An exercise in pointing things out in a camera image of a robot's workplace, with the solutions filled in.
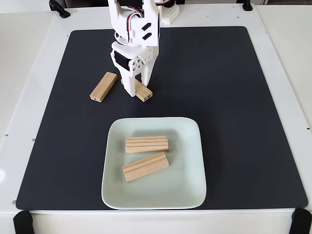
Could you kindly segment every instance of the light green plate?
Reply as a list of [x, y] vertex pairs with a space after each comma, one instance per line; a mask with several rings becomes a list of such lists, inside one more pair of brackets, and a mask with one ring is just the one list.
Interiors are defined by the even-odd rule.
[[[127, 182], [122, 166], [157, 152], [125, 151], [128, 137], [168, 136], [169, 168]], [[188, 209], [203, 203], [206, 177], [196, 122], [183, 117], [124, 118], [108, 133], [102, 199], [119, 210]]]

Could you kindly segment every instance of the grooved wooden block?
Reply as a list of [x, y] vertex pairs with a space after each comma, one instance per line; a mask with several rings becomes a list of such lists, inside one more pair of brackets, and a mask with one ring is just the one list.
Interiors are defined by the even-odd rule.
[[136, 86], [136, 96], [143, 102], [150, 99], [153, 96], [153, 92], [149, 90], [144, 84], [142, 84], [140, 81], [136, 79], [135, 81]]
[[127, 153], [168, 151], [167, 136], [131, 137], [126, 139]]
[[169, 167], [169, 162], [164, 152], [147, 157], [140, 161], [123, 166], [127, 182], [157, 172]]
[[93, 92], [90, 94], [90, 98], [94, 101], [102, 102], [116, 80], [116, 74], [107, 72], [93, 90]]

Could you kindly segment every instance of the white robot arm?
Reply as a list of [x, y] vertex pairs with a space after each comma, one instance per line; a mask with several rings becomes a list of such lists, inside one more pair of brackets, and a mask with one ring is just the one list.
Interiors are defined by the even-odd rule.
[[[130, 5], [122, 8], [119, 3]], [[125, 90], [136, 95], [135, 76], [141, 73], [147, 86], [158, 56], [159, 8], [166, 0], [156, 4], [154, 0], [108, 0], [116, 41], [112, 44], [111, 57], [118, 68]]]

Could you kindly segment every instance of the white table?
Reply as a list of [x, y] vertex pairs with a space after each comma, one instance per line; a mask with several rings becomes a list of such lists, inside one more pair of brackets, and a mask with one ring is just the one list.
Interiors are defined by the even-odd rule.
[[[257, 14], [260, 12], [266, 29]], [[25, 50], [31, 37], [17, 40], [17, 49], [12, 49], [24, 59], [32, 60], [14, 78], [25, 83], [24, 88], [8, 92], [16, 103], [3, 105], [3, 109], [11, 111], [13, 116], [2, 123], [6, 128], [4, 141], [0, 146], [0, 226], [3, 233], [14, 233], [12, 218], [18, 211], [12, 201], [16, 198], [24, 174], [25, 166], [32, 149], [32, 138], [36, 137], [39, 124], [49, 98], [53, 82], [59, 68], [63, 51], [71, 31], [77, 29], [111, 28], [107, 8], [71, 9], [72, 16], [67, 19], [50, 16], [54, 13], [46, 12], [23, 13], [12, 16], [13, 23], [20, 20], [17, 28], [19, 36], [28, 35], [24, 22], [32, 20], [41, 25], [34, 32], [40, 39], [34, 43], [34, 48]], [[252, 12], [244, 12], [237, 4], [220, 5], [188, 5], [180, 8], [180, 16], [172, 26], [246, 26], [254, 44], [260, 65], [267, 79], [276, 108], [280, 115], [286, 136], [290, 143], [294, 159], [299, 169], [309, 200], [312, 198], [312, 143], [311, 132], [295, 95], [300, 101], [309, 123], [312, 123], [311, 108], [308, 105], [312, 88], [312, 69], [305, 64], [311, 64], [312, 41], [311, 7], [294, 6], [259, 6]], [[280, 56], [285, 72], [293, 85], [293, 90], [286, 74], [269, 40], [268, 34]], [[21, 62], [12, 59], [10, 62], [2, 59], [2, 67]], [[0, 77], [0, 89], [10, 83]], [[292, 210], [254, 210], [254, 211], [110, 211], [110, 212], [62, 212], [57, 214], [33, 214], [34, 227], [37, 233], [288, 233], [291, 224]]]

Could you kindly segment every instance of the wooden block on mat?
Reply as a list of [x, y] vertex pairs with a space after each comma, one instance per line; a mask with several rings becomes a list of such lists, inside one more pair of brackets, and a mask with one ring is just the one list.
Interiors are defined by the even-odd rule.
[[131, 137], [126, 139], [127, 153], [168, 151], [167, 136]]
[[116, 80], [116, 74], [107, 72], [93, 90], [93, 92], [90, 94], [90, 98], [94, 101], [102, 102]]
[[150, 99], [153, 96], [153, 92], [149, 90], [144, 84], [142, 84], [140, 81], [136, 79], [136, 96], [143, 102]]
[[161, 169], [169, 167], [169, 162], [164, 152], [147, 157], [140, 161], [123, 166], [127, 182], [157, 172]]

